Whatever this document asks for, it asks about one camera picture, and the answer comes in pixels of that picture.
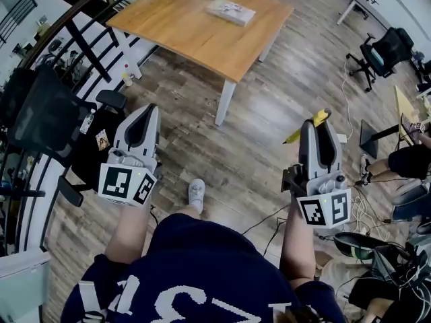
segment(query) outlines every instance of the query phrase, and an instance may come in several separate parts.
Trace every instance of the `white marker cube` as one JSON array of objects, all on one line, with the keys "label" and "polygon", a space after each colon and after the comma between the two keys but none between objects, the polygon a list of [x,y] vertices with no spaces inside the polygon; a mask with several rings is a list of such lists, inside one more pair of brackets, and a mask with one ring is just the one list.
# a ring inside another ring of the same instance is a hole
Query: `white marker cube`
[{"label": "white marker cube", "polygon": [[307,225],[331,229],[350,221],[351,190],[298,197],[298,204]]},{"label": "white marker cube", "polygon": [[141,207],[156,182],[156,177],[147,168],[103,163],[98,194],[117,204]]}]

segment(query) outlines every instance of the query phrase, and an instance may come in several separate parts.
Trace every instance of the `navy blue t-shirt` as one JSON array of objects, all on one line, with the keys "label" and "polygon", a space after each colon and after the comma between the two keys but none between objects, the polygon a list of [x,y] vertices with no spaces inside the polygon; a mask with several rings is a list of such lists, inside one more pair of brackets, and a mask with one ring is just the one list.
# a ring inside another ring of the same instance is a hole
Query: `navy blue t-shirt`
[{"label": "navy blue t-shirt", "polygon": [[82,281],[62,322],[90,311],[106,322],[273,322],[274,310],[304,305],[322,321],[345,322],[332,287],[311,281],[294,291],[246,238],[182,214],[160,223],[146,256],[128,265],[98,255]]}]

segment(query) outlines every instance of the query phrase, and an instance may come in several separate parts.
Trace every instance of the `hair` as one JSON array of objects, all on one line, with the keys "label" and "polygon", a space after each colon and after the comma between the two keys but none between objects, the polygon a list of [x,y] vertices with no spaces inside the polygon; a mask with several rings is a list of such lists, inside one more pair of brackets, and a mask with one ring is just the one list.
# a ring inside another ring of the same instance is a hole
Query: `hair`
[{"label": "hair", "polygon": [[277,323],[321,323],[321,319],[308,306],[277,315]]}]

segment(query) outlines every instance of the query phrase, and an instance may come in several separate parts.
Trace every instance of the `shirt sleeve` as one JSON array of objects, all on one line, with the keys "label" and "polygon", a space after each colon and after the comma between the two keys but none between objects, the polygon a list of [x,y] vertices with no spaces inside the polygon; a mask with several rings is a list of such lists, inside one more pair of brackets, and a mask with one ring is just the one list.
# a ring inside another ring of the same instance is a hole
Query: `shirt sleeve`
[{"label": "shirt sleeve", "polygon": [[345,322],[331,286],[320,281],[309,281],[295,289],[302,305],[310,306],[326,322]]},{"label": "shirt sleeve", "polygon": [[[94,263],[89,267],[82,277],[82,281],[93,282],[100,309],[108,308],[114,299],[117,290],[117,282],[125,272],[128,264],[110,261],[103,254],[94,258]],[[61,322],[80,322],[85,315],[84,305],[77,284],[69,297],[61,314]]]}]

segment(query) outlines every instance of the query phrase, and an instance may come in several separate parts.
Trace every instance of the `gray wood plank floor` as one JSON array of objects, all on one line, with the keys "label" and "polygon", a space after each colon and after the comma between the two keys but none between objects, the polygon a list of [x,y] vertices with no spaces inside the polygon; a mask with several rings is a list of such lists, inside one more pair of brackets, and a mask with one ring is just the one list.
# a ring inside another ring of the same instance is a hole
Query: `gray wood plank floor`
[{"label": "gray wood plank floor", "polygon": [[[160,219],[186,203],[188,183],[199,177],[207,184],[203,218],[243,232],[290,202],[289,194],[279,192],[281,173],[297,162],[298,144],[283,145],[283,141],[304,119],[330,108],[335,130],[349,135],[341,90],[345,55],[360,55],[359,45],[367,32],[380,38],[385,31],[371,17],[363,20],[356,12],[336,26],[338,13],[346,7],[347,0],[282,1],[295,10],[265,62],[256,62],[237,85],[222,126],[213,122],[223,79],[167,50],[159,48],[141,67],[143,77],[124,90],[130,111],[150,102],[162,111],[159,156],[164,177],[153,196]],[[348,61],[346,67],[349,71],[355,65]],[[343,146],[343,169],[350,183],[358,179],[361,119],[378,130],[397,122],[395,84],[416,104],[416,78],[408,64],[399,65],[398,73],[388,79],[378,78],[369,94],[364,92],[366,80],[361,74],[349,78],[344,85],[354,128],[352,138]],[[396,142],[396,136],[381,140],[379,155],[386,157]],[[363,189],[378,215],[376,219],[368,209],[377,224],[379,219],[391,216],[389,199],[400,183],[377,183]],[[355,197],[358,193],[352,190]],[[276,217],[286,215],[286,211],[278,213],[246,236],[262,252],[274,232]],[[45,239],[53,257],[45,322],[59,321],[72,287],[93,257],[103,252],[118,216],[116,206],[93,192],[86,193],[80,208],[58,197]],[[371,220],[366,222],[373,226]],[[385,237],[389,231],[390,240],[404,243],[409,225],[385,226],[381,235]],[[355,226],[353,223],[345,229],[353,230]],[[154,228],[150,219],[147,245]],[[283,232],[281,228],[266,255],[274,264],[279,262]],[[378,237],[376,229],[372,236]],[[340,257],[332,242],[318,238],[315,242],[317,250]]]}]

